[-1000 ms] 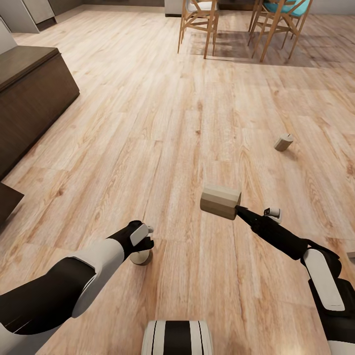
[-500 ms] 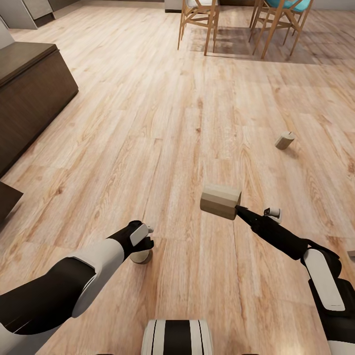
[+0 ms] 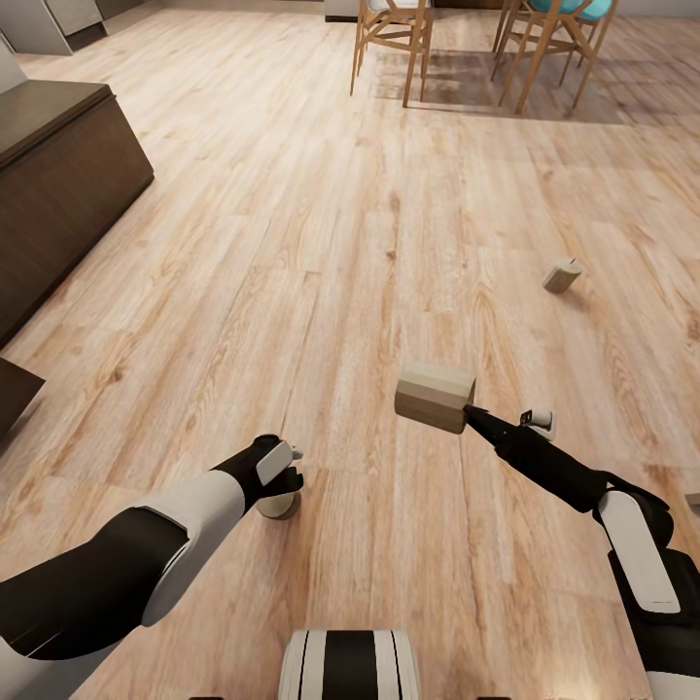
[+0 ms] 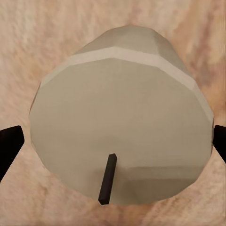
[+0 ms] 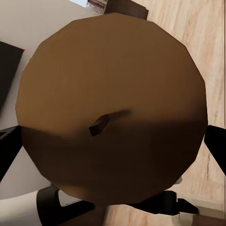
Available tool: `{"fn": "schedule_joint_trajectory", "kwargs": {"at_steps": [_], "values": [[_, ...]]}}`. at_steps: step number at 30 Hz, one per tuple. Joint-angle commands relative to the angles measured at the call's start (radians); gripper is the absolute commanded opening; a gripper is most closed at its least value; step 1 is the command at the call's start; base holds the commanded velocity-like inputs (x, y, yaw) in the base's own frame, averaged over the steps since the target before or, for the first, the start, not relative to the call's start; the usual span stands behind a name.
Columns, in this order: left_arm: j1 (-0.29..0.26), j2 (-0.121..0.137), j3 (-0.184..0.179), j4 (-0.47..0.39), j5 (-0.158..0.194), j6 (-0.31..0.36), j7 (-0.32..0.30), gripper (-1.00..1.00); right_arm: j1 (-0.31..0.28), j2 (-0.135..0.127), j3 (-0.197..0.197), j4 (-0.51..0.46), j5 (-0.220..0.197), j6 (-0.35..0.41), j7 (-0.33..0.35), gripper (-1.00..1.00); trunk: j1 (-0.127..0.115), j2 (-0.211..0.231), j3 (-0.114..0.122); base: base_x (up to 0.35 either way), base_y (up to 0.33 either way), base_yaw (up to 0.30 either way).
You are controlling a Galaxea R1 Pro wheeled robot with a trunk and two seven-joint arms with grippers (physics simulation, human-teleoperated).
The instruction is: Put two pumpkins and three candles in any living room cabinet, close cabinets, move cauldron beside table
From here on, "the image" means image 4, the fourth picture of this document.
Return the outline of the pillar candle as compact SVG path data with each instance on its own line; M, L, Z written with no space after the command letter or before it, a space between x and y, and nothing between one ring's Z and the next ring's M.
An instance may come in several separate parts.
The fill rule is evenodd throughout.
M65 186L101 205L147 205L196 182L211 158L214 113L172 44L130 24L41 80L29 126Z

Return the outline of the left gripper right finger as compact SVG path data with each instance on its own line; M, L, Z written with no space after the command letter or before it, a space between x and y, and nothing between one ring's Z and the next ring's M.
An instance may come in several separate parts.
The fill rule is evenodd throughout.
M213 146L226 163L226 127L215 125L213 129Z

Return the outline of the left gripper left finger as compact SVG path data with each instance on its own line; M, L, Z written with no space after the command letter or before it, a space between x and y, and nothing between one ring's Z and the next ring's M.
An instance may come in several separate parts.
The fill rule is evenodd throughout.
M20 125L0 130L0 181L24 144Z

